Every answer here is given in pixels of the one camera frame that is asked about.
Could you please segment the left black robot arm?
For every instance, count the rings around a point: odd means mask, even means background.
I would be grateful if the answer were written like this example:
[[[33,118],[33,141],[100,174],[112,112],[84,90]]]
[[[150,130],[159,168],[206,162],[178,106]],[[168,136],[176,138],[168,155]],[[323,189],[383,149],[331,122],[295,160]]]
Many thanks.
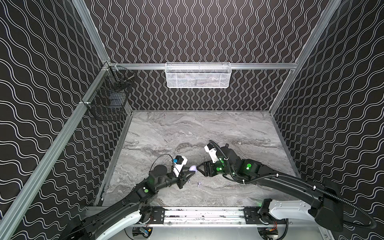
[[[197,172],[196,166],[182,166],[176,176],[164,165],[149,171],[149,176],[136,184],[122,200],[107,209],[85,218],[77,224],[67,225],[60,240],[108,240],[123,229],[138,222],[146,222],[150,203],[159,190],[177,185],[180,189]]]

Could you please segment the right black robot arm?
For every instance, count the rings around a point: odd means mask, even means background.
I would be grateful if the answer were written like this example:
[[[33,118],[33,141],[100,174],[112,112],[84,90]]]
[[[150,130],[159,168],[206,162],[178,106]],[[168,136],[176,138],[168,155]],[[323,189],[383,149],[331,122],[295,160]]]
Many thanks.
[[[305,213],[318,225],[331,231],[344,228],[344,208],[334,184],[314,183],[284,174],[251,159],[241,159],[228,145],[210,142],[205,151],[211,160],[201,164],[205,177],[221,175],[242,185],[259,185],[293,196],[306,205]]]

